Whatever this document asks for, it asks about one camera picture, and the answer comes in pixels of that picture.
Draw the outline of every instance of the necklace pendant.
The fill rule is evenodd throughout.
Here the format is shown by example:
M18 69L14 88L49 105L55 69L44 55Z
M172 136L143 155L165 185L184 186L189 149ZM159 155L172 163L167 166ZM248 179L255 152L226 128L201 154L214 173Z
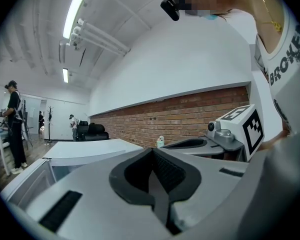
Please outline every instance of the necklace pendant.
M277 32L282 32L282 26L280 23L278 23L276 21L271 21L271 23Z

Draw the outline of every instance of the black shirt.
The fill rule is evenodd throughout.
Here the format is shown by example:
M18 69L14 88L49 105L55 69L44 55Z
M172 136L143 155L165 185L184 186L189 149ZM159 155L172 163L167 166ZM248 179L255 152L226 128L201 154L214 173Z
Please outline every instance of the black shirt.
M16 111L18 109L18 106L20 104L21 100L19 98L19 95L16 91L14 91L13 93L11 93L10 95L10 100L9 100L9 104L8 104L8 109L13 109L14 111L8 115L8 124L9 126L12 125L12 122L14 121L14 117L16 114Z

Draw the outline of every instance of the black sofa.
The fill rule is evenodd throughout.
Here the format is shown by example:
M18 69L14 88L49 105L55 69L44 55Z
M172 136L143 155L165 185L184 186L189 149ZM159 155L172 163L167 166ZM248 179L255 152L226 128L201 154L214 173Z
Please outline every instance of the black sofa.
M91 123L88 125L87 121L80 121L78 128L79 142L94 142L109 140L109 134L106 132L102 124Z

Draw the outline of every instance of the person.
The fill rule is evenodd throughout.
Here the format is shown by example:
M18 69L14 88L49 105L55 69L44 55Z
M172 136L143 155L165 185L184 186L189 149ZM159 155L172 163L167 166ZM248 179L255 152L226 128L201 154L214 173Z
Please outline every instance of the person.
M73 114L69 116L69 120L71 120L70 127L72 128L72 138L73 141L77 141L77 134L78 134L78 120L75 118Z
M209 20L226 20L232 9L253 16L257 29L257 64L269 82L274 106L282 118L282 132L261 144L270 149L290 133L300 132L300 24L283 0L173 0L178 10Z
M41 127L44 125L44 116L42 115L42 112L39 111L39 130L38 130L38 134L40 134L40 129Z
M22 140L22 100L17 89L17 83L15 81L10 81L9 84L5 86L5 88L10 93L10 100L8 104L8 110L3 113L2 116L8 118L8 139L14 159L14 168L11 169L11 173L19 174L23 171L23 168L26 168L28 166Z

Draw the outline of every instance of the brick wall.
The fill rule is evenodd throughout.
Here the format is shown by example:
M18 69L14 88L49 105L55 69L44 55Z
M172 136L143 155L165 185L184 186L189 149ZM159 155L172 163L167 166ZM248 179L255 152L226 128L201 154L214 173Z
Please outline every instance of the brick wall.
M144 148L155 147L163 135L165 144L202 136L213 121L249 104L245 87L206 91L150 102L98 114L91 122L104 125L111 139L122 139Z

